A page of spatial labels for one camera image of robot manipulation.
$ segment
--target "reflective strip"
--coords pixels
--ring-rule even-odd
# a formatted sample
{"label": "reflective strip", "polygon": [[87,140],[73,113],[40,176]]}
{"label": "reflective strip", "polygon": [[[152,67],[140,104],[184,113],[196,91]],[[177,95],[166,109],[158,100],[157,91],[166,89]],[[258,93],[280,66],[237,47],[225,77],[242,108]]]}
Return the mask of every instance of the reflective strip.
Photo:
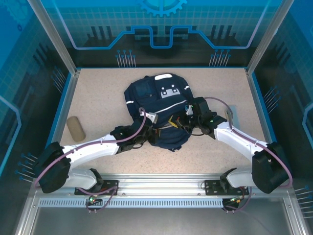
{"label": "reflective strip", "polygon": [[161,74],[161,75],[155,76],[155,80],[161,80],[161,79],[168,78],[168,77],[172,77],[172,75],[170,75],[169,73]]}
{"label": "reflective strip", "polygon": [[186,101],[187,101],[187,100],[184,100],[184,101],[182,101],[182,102],[173,104],[173,105],[171,105],[170,107],[167,107],[167,108],[165,108],[165,109],[162,109],[162,110],[159,110],[159,111],[155,112],[155,114],[158,114],[158,113],[161,113],[161,112],[163,112],[163,111],[165,111],[165,110],[171,109],[171,108],[175,107],[176,105],[183,104],[183,103],[185,103]]}

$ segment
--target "gear logo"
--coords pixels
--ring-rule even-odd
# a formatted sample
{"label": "gear logo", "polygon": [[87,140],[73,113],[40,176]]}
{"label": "gear logo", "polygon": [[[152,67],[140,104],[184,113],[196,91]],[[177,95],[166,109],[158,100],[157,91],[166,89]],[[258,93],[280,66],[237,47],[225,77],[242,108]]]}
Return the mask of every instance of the gear logo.
{"label": "gear logo", "polygon": [[27,4],[27,0],[0,0],[0,7],[5,6],[18,24],[22,24],[27,19]]}
{"label": "gear logo", "polygon": [[182,9],[182,5],[186,4],[187,0],[138,0],[138,3],[148,14],[163,17],[170,16],[171,13],[175,14],[177,9]]}

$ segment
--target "aluminum frame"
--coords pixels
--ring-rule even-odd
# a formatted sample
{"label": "aluminum frame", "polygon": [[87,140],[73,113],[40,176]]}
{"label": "aluminum frame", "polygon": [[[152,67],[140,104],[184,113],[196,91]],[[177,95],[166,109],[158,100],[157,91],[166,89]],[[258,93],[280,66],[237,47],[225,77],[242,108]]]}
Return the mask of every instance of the aluminum frame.
{"label": "aluminum frame", "polygon": [[263,54],[265,53],[266,49],[268,48],[270,42],[272,41],[273,37],[277,33],[277,30],[280,24],[283,22],[285,16],[287,15],[291,5],[293,4],[294,0],[282,0],[281,4],[279,5],[273,19],[271,20],[267,30],[265,31],[258,47],[256,48],[249,64],[247,67],[247,72],[249,75],[252,75],[255,68],[259,64]]}
{"label": "aluminum frame", "polygon": [[258,96],[256,85],[255,85],[255,83],[253,81],[252,73],[249,74],[246,71],[246,75],[247,75],[248,84],[250,86],[250,90],[251,90],[251,93],[252,93],[252,97],[253,97],[253,100],[254,100],[254,104],[255,104],[255,107],[256,107],[256,111],[257,111],[258,116],[259,116],[259,120],[260,120],[261,128],[263,130],[265,141],[267,143],[272,143],[273,139],[271,137],[271,134],[270,134],[270,131],[269,131],[269,128],[268,128],[268,124],[267,124],[267,121],[266,121],[266,118],[265,118],[265,114],[264,114],[264,111],[262,109],[262,104],[261,104],[261,100],[260,100],[260,98]]}
{"label": "aluminum frame", "polygon": [[71,102],[73,100],[73,96],[74,96],[74,92],[75,92],[75,88],[77,85],[79,74],[80,74],[80,70],[77,70],[75,75],[71,75],[70,81],[68,84],[68,88],[66,91],[63,91],[63,92],[66,92],[65,98],[64,98],[64,101],[63,101],[63,104],[61,107],[60,115],[58,117],[56,117],[56,118],[58,118],[58,120],[57,120],[55,130],[53,131],[53,135],[52,135],[50,142],[56,142],[56,141],[61,140],[63,130],[64,130],[64,127],[66,124],[69,108],[70,108]]}
{"label": "aluminum frame", "polygon": [[[105,174],[104,179],[117,179],[119,192],[116,199],[171,199],[188,198],[190,201],[199,199],[230,198],[225,196],[206,196],[201,189],[201,182],[207,179],[219,179],[220,174]],[[286,219],[289,220],[291,234],[309,235],[309,230],[301,214],[300,207],[295,197],[293,189],[278,188],[271,194],[264,194],[257,188],[252,190],[254,198],[283,198],[286,208]],[[34,185],[29,193],[23,213],[21,215],[15,235],[31,235],[36,226],[36,216],[40,199],[74,199],[87,198],[86,196],[74,196],[73,188],[64,188],[50,194],[44,194],[41,190],[36,190]]]}
{"label": "aluminum frame", "polygon": [[67,51],[67,48],[65,47],[57,29],[55,28],[51,18],[49,17],[47,11],[45,10],[45,7],[43,6],[42,2],[40,0],[28,0],[28,3],[35,12],[38,20],[45,29],[45,32],[47,33],[54,47],[58,51],[68,71],[71,74],[75,75],[77,68],[69,52]]}

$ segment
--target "black connector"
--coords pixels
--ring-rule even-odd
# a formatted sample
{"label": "black connector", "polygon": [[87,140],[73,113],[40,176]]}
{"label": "black connector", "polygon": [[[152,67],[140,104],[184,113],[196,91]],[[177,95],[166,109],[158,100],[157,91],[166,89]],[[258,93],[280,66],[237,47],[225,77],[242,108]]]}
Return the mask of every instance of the black connector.
{"label": "black connector", "polygon": [[[281,145],[276,142],[268,144],[268,149],[276,154],[291,171]],[[288,174],[268,152],[262,150],[252,157],[252,178],[255,185],[264,193],[271,193],[288,179]]]}
{"label": "black connector", "polygon": [[[55,159],[63,155],[63,148],[58,142],[54,142],[48,145],[39,158],[34,162],[33,169],[35,177],[42,173]],[[62,158],[58,161],[46,174],[41,178],[39,184],[44,193],[51,193],[61,188],[67,178],[70,168],[70,159]]]}
{"label": "black connector", "polygon": [[[142,124],[141,119],[143,118],[141,117],[140,119],[136,119],[131,126],[115,127],[115,129],[110,132],[110,135],[114,136],[116,140],[122,140],[133,135],[140,128]],[[138,135],[128,141],[118,143],[119,149],[117,154],[131,150],[135,145],[143,144],[145,141],[152,140],[155,136],[157,135],[152,129],[152,122],[147,118]]]}

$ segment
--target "enclosure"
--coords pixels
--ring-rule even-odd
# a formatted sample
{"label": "enclosure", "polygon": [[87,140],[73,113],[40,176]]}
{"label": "enclosure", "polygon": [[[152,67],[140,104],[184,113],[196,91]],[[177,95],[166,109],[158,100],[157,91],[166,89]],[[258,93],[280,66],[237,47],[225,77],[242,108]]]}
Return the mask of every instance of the enclosure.
{"label": "enclosure", "polygon": [[[310,0],[0,0],[1,234],[312,234],[312,9]],[[253,188],[244,213],[226,214],[216,205],[232,197],[201,184],[251,163],[208,136],[174,153],[146,143],[81,165],[119,181],[97,214],[73,188],[34,188],[27,170],[46,146],[130,125],[124,91],[164,73],[185,78],[194,97],[228,103],[236,128],[282,145],[293,188]]]}

